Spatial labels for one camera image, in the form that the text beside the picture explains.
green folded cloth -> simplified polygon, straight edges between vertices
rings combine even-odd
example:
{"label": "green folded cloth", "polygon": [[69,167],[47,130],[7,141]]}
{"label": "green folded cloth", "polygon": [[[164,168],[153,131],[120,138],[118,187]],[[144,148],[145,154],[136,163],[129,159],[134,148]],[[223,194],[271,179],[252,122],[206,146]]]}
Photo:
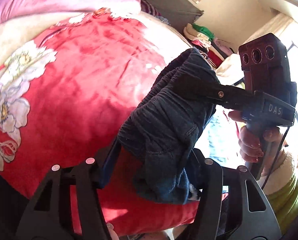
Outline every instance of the green folded cloth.
{"label": "green folded cloth", "polygon": [[192,27],[196,31],[207,35],[211,41],[215,38],[215,35],[208,28],[206,28],[206,27],[199,26],[199,25],[196,25],[196,24],[192,24]]}

black cable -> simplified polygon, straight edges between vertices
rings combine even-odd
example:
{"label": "black cable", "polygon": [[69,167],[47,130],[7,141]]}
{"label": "black cable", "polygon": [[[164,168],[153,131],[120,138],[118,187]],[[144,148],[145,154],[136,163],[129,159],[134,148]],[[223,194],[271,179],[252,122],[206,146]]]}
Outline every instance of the black cable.
{"label": "black cable", "polygon": [[274,164],[276,163],[276,161],[277,161],[277,159],[278,159],[279,153],[280,153],[281,148],[282,148],[282,144],[283,144],[283,142],[285,141],[285,138],[286,138],[286,136],[287,136],[287,133],[288,133],[288,131],[289,131],[289,128],[290,128],[290,127],[288,126],[287,130],[285,131],[285,134],[283,135],[283,137],[282,137],[282,139],[281,139],[281,142],[280,142],[280,144],[279,144],[279,147],[278,147],[276,156],[274,157],[273,163],[271,164],[271,167],[270,167],[269,173],[268,173],[268,175],[267,175],[267,178],[265,179],[265,182],[263,183],[263,185],[262,185],[262,187],[261,187],[262,190],[265,188],[265,186],[266,186],[266,184],[267,184],[267,181],[268,181],[268,179],[269,179],[269,176],[271,175],[271,173],[272,173],[272,171],[273,171],[273,166],[274,166]]}

beige wall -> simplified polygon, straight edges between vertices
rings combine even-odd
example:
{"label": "beige wall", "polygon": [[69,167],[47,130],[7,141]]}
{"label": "beige wall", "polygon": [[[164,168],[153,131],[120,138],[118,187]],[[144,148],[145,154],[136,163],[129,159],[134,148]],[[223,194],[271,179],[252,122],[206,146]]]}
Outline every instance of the beige wall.
{"label": "beige wall", "polygon": [[232,42],[235,51],[275,15],[270,10],[263,10],[257,0],[202,0],[198,8],[205,12],[196,24]]}

silver screw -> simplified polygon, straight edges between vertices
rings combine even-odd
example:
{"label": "silver screw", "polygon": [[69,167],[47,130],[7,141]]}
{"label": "silver screw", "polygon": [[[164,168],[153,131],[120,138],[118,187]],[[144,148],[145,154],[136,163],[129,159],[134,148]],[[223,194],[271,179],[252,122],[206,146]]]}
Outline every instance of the silver screw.
{"label": "silver screw", "polygon": [[218,93],[218,96],[220,97],[220,98],[223,98],[224,97],[224,93],[223,93],[223,91],[220,91],[219,93]]}
{"label": "silver screw", "polygon": [[52,168],[51,168],[53,171],[58,171],[60,169],[60,165],[56,164],[56,165],[53,165]]}
{"label": "silver screw", "polygon": [[95,159],[94,158],[88,158],[87,160],[86,160],[86,164],[92,164],[92,163],[94,163],[95,162]]}
{"label": "silver screw", "polygon": [[205,159],[205,163],[206,163],[207,165],[212,165],[212,164],[213,164],[213,160],[207,158],[207,159]]}
{"label": "silver screw", "polygon": [[246,166],[243,166],[243,165],[240,165],[239,166],[239,171],[241,171],[241,172],[246,172],[248,169],[247,169],[247,167]]}

black handle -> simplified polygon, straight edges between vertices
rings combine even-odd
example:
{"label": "black handle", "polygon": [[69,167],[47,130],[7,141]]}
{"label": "black handle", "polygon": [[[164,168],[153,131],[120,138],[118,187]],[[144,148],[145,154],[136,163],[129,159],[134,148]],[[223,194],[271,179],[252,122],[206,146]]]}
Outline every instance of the black handle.
{"label": "black handle", "polygon": [[259,180],[261,177],[262,170],[264,169],[265,160],[269,157],[269,152],[271,150],[271,142],[264,140],[263,133],[270,127],[270,123],[264,122],[247,122],[247,129],[254,135],[259,137],[260,143],[262,145],[261,149],[264,152],[264,157],[258,158],[258,163],[246,162],[246,167],[249,169],[255,180]]}

